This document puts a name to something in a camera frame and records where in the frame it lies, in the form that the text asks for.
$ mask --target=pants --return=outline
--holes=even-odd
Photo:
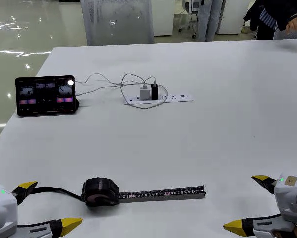
[[[259,21],[257,40],[272,40],[274,37],[274,30],[269,26],[265,25],[263,22]]]
[[[223,0],[204,0],[198,11],[198,40],[212,41],[217,31]]]

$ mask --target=white table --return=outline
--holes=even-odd
[[[54,48],[38,75],[92,72],[115,82],[154,75],[195,101],[139,110],[104,90],[82,97],[73,116],[13,115],[0,136],[0,184],[36,180],[79,194],[100,176],[121,191],[205,183],[207,197],[92,213],[71,197],[37,194],[19,207],[21,224],[81,217],[67,238],[226,238],[234,235],[222,224],[278,212],[251,175],[297,174],[297,40]]]

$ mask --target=white cabinet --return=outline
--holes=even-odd
[[[217,34],[239,34],[244,24],[244,16],[248,10],[250,0],[225,0]]]
[[[171,36],[175,0],[151,0],[153,13],[154,36]]]

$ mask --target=tablet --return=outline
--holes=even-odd
[[[73,114],[79,106],[73,76],[17,78],[15,85],[20,116]]]

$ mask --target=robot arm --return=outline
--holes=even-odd
[[[252,177],[263,188],[275,195],[280,214],[270,217],[246,218],[223,225],[224,229],[237,235],[258,238],[273,238],[274,231],[282,237],[295,237],[293,232],[297,224],[297,177],[281,174],[278,180],[268,176]]]
[[[17,205],[32,192],[37,182],[21,184],[12,193],[0,185],[0,238],[57,238],[81,224],[82,219],[66,218],[39,224],[17,225]]]

